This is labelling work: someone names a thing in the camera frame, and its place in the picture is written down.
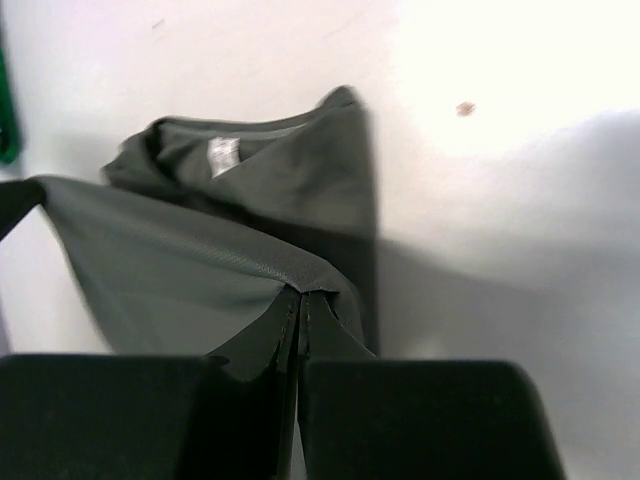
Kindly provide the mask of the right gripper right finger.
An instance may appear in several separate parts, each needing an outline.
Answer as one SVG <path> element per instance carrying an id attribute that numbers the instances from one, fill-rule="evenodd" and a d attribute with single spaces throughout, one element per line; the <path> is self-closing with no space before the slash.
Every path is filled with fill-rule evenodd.
<path id="1" fill-rule="evenodd" d="M 311 479 L 561 479 L 537 389 L 504 361 L 376 358 L 319 292 L 300 313 L 298 423 Z"/>

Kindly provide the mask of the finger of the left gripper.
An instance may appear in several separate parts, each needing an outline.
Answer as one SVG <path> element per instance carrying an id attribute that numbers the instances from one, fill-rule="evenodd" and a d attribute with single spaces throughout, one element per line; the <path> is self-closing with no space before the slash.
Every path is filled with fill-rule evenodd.
<path id="1" fill-rule="evenodd" d="M 0 239 L 36 206 L 45 202 L 45 190 L 36 180 L 12 180 L 0 184 Z"/>

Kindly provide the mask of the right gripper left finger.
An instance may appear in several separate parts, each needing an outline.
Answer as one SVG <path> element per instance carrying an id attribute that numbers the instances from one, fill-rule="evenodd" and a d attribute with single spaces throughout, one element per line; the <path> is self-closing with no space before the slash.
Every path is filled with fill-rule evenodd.
<path id="1" fill-rule="evenodd" d="M 204 356 L 1 361 L 5 479 L 285 479 L 299 294 Z"/>

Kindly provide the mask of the dark grey t-shirt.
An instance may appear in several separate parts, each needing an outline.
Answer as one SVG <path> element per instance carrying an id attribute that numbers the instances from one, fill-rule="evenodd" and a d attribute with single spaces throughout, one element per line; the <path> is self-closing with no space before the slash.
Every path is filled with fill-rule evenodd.
<path id="1" fill-rule="evenodd" d="M 208 353 L 288 287 L 326 293 L 377 349 L 375 174 L 351 88 L 272 122 L 158 119 L 102 172 L 39 183 L 112 352 Z"/>

